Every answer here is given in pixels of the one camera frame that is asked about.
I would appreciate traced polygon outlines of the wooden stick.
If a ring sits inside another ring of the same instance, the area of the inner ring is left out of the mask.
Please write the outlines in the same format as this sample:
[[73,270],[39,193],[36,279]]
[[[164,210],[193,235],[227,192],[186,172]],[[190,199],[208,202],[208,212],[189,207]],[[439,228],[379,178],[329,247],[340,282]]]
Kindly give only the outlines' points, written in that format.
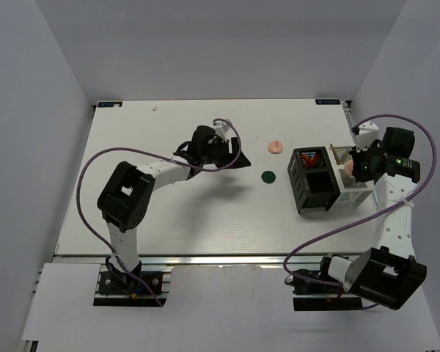
[[348,147],[334,147],[334,157],[339,165],[345,164],[350,158]]
[[336,164],[337,165],[340,165],[340,157],[338,156],[338,154],[337,154],[337,152],[336,152],[336,149],[335,149],[335,147],[334,147],[334,145],[333,144],[330,144],[330,151],[332,151],[332,154],[333,154],[333,156],[334,156],[334,159],[335,159],[335,161],[336,161]]

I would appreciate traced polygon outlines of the pink powder puff with ribbon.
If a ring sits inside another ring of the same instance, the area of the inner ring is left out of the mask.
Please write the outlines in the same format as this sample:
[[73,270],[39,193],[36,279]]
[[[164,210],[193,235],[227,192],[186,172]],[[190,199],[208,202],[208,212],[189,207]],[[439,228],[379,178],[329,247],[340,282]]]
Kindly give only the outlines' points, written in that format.
[[283,144],[278,140],[271,141],[268,144],[268,151],[272,154],[275,155],[280,154],[283,152],[283,150],[284,150]]

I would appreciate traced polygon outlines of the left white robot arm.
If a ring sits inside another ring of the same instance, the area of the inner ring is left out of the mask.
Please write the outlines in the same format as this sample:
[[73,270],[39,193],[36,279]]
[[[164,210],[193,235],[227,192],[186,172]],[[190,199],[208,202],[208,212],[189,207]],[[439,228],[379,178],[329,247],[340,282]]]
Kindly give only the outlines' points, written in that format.
[[191,140],[182,143],[168,161],[135,166],[123,161],[113,171],[102,190],[97,207],[110,234],[115,250],[106,259],[106,267],[115,284],[126,293],[140,286],[141,263],[136,250],[136,228],[146,215],[152,193],[164,186],[190,180],[206,165],[220,169],[251,166],[240,149],[238,137],[226,137],[227,126],[201,125]]

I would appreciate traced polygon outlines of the dark red lip gloss tube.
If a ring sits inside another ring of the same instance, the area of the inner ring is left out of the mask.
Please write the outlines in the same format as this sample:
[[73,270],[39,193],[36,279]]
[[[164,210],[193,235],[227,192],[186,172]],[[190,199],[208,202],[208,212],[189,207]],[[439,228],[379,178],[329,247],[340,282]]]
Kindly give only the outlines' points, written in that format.
[[310,161],[312,167],[315,167],[319,162],[320,162],[320,156],[319,155],[314,155],[313,158]]

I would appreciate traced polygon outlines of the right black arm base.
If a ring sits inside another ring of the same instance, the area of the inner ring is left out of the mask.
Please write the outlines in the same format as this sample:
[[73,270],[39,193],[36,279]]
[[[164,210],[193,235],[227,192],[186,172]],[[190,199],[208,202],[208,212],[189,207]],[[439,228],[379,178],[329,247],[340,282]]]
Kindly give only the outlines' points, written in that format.
[[342,287],[307,282],[288,275],[284,283],[292,287],[296,312],[332,312],[363,310],[360,298],[347,294]]

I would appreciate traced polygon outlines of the green round compact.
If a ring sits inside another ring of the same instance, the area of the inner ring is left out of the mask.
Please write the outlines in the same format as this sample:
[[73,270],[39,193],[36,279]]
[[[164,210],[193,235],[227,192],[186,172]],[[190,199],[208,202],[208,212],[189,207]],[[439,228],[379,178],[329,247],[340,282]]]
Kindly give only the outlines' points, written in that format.
[[276,180],[276,175],[275,175],[274,172],[272,172],[272,171],[270,171],[270,170],[267,170],[267,171],[264,171],[264,172],[261,174],[261,180],[262,180],[264,183],[272,184],[272,183],[274,183],[275,180]]

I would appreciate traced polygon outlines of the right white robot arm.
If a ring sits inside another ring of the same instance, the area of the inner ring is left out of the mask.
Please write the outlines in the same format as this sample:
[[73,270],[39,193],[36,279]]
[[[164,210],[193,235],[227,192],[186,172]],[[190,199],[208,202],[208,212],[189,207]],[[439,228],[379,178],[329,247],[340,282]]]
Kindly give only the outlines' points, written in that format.
[[411,237],[413,205],[407,198],[417,189],[420,164],[410,158],[413,131],[373,122],[353,128],[356,146],[350,150],[352,175],[375,185],[377,219],[371,247],[355,260],[332,256],[316,274],[318,287],[346,293],[398,310],[425,281],[427,268],[418,263]]

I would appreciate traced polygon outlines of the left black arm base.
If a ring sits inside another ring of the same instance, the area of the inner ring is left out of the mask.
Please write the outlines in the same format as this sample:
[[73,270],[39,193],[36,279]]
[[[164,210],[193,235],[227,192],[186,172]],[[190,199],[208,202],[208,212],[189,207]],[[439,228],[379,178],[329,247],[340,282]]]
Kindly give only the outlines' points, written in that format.
[[146,271],[138,264],[132,274],[144,281],[128,276],[122,269],[105,260],[100,267],[93,298],[95,307],[162,307],[169,292],[170,276],[163,271]]

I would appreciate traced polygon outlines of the plain pink powder puff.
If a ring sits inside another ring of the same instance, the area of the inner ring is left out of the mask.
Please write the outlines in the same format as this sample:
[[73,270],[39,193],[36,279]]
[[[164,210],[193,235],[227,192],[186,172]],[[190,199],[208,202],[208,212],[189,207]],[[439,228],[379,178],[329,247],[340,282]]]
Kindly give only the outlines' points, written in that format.
[[344,171],[347,176],[354,177],[353,176],[353,167],[354,167],[354,162],[352,159],[345,162]]

